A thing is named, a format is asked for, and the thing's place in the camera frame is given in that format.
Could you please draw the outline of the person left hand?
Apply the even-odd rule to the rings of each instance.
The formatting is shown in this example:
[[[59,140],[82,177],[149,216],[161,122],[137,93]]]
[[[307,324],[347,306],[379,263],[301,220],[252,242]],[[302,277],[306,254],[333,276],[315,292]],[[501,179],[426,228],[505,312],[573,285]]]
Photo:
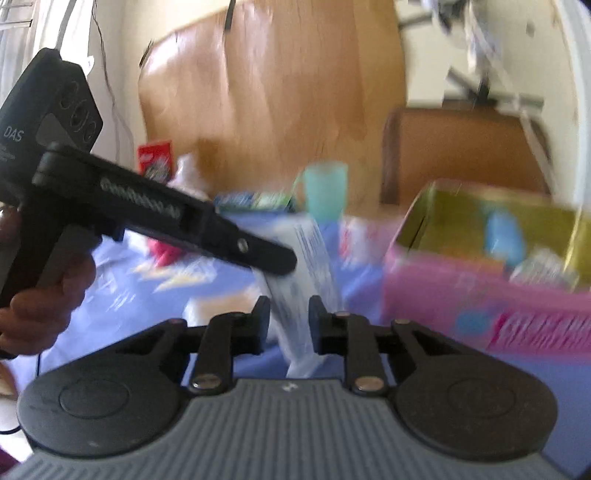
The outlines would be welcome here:
[[[1,208],[1,356],[36,355],[68,327],[95,279],[85,251],[69,252],[71,232],[30,209]]]

